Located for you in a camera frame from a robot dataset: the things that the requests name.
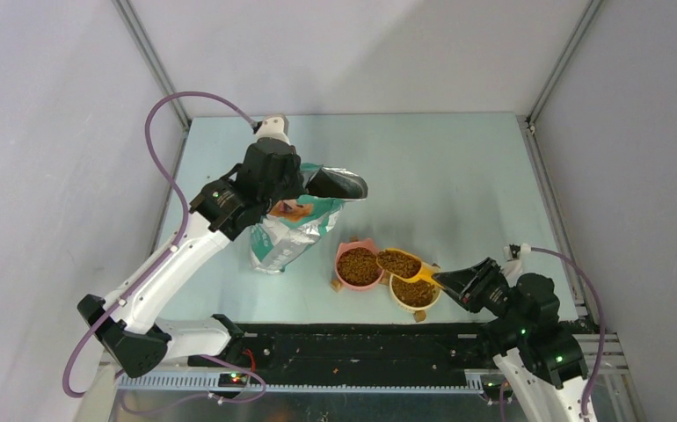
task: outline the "scoop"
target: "scoop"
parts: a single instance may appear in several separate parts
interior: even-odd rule
[[[379,259],[379,254],[378,254],[378,259],[377,259],[377,265],[380,266],[383,270],[387,271],[388,273],[393,274],[395,277],[399,278],[400,280],[403,280],[407,283],[415,283],[417,281],[426,281],[427,283],[431,283],[433,286],[442,288],[442,285],[438,283],[433,276],[440,271],[440,268],[436,266],[430,266],[426,262],[422,261],[419,257],[415,255],[411,255],[410,253],[406,251],[401,251],[400,249],[395,249],[395,248],[388,248],[383,250],[383,252],[400,252],[403,253],[405,256],[412,258],[418,262],[421,263],[421,267],[419,268],[419,272],[416,273],[413,277],[410,277],[408,279],[401,277],[400,275],[393,273],[389,268],[382,266],[380,263]]]

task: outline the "bowl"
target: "bowl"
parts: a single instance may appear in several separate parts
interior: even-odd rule
[[[419,312],[420,310],[427,310],[427,309],[431,308],[432,306],[434,306],[434,304],[437,303],[437,301],[440,299],[440,294],[442,293],[442,290],[439,287],[435,287],[434,293],[432,293],[432,301],[428,305],[419,306],[419,307],[409,306],[409,305],[401,302],[401,300],[398,299],[398,297],[396,296],[396,292],[393,291],[393,281],[396,278],[397,277],[395,275],[390,275],[390,282],[388,283],[388,287],[389,287],[388,290],[390,291],[390,297],[393,298],[393,301],[395,301],[398,304],[398,306],[400,306],[401,309],[403,309],[405,311],[415,313],[415,312]],[[417,283],[426,283],[426,281],[417,281]]]
[[[377,279],[366,286],[355,286],[354,284],[348,283],[346,280],[344,280],[341,277],[341,274],[339,274],[339,258],[341,258],[341,255],[343,255],[345,252],[357,248],[365,248],[375,255],[377,255],[377,253],[380,251],[372,239],[364,239],[357,242],[349,242],[348,244],[340,244],[338,246],[338,251],[336,252],[336,260],[333,262],[333,271],[336,273],[336,278],[338,281],[340,281],[344,287],[350,290],[363,292],[377,286],[377,284],[380,283],[380,280],[382,279],[382,275],[385,274],[385,270],[378,266]]]

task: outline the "red wire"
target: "red wire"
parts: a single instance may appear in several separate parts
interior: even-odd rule
[[[253,352],[251,352],[251,349],[245,349],[243,354],[248,355],[248,357],[251,358],[251,372],[256,372],[256,358],[253,357]]]

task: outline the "pink bowl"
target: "pink bowl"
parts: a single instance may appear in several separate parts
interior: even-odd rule
[[[380,250],[377,248],[375,245],[375,242],[372,241],[372,239],[364,239],[360,240],[359,242],[350,242],[348,244],[340,244],[338,246],[338,251],[336,252],[336,261],[333,263],[333,271],[336,273],[336,278],[338,278],[338,281],[341,281],[341,284],[344,285],[344,287],[351,289],[351,290],[356,290],[358,292],[362,292],[365,290],[369,290],[370,288],[374,287],[377,285],[377,283],[380,282],[382,279],[382,275],[385,274],[385,270],[380,269],[380,272],[377,275],[377,280],[373,281],[370,284],[367,284],[366,286],[355,286],[353,284],[349,284],[346,282],[346,280],[341,278],[341,275],[339,274],[339,258],[341,258],[341,255],[344,254],[346,251],[350,251],[352,249],[357,249],[357,248],[365,248],[368,249],[370,252],[374,253],[377,255]]]

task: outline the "light blue tabletop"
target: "light blue tabletop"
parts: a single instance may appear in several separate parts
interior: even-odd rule
[[[282,275],[251,270],[243,233],[210,259],[164,308],[161,317],[201,319],[221,313],[248,323],[415,324],[389,297],[330,287],[340,242],[371,237],[380,248],[414,253],[443,270],[491,257],[504,263],[506,244],[556,248],[549,220],[514,114],[376,114],[288,116],[290,141],[303,162],[346,168],[368,183],[369,196],[346,204],[336,228]],[[191,200],[207,182],[243,160],[254,141],[239,118],[197,118],[177,181]],[[171,201],[162,229],[180,223]],[[562,320],[575,319],[564,269],[556,258],[530,254],[525,271],[556,283]],[[427,323],[484,322],[445,295],[427,311]]]

